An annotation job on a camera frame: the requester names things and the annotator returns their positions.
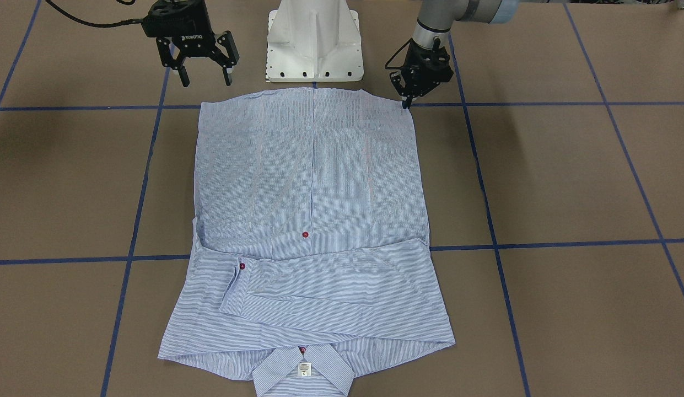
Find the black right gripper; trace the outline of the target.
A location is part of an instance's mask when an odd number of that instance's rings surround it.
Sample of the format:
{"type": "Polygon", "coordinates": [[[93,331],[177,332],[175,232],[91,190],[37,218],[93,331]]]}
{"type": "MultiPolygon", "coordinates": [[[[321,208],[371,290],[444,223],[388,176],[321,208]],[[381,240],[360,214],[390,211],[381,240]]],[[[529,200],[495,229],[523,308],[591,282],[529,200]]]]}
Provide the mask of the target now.
{"type": "Polygon", "coordinates": [[[233,85],[239,54],[233,34],[216,34],[204,1],[157,1],[141,22],[147,37],[155,38],[161,63],[178,69],[181,85],[190,86],[186,58],[208,58],[221,66],[226,86],[233,85]]]}

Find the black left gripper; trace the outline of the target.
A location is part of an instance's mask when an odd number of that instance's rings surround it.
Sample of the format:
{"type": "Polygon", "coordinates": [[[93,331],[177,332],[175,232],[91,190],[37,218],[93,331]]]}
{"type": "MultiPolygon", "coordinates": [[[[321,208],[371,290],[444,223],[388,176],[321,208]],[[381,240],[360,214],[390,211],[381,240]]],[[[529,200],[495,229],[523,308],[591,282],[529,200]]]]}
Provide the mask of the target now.
{"type": "Polygon", "coordinates": [[[402,65],[390,66],[390,81],[402,97],[402,107],[410,110],[413,100],[432,92],[440,84],[448,83],[454,76],[450,55],[440,39],[433,39],[425,48],[409,39],[390,57],[393,61],[400,53],[405,54],[402,65]]]}

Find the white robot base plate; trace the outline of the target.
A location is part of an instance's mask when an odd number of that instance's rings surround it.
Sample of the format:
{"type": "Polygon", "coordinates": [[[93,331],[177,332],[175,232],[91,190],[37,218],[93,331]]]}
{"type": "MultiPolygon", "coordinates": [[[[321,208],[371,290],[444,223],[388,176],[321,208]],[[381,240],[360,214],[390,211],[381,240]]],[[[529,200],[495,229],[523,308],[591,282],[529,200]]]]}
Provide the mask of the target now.
{"type": "Polygon", "coordinates": [[[268,14],[266,81],[358,82],[359,14],[345,1],[282,1],[268,14]]]}

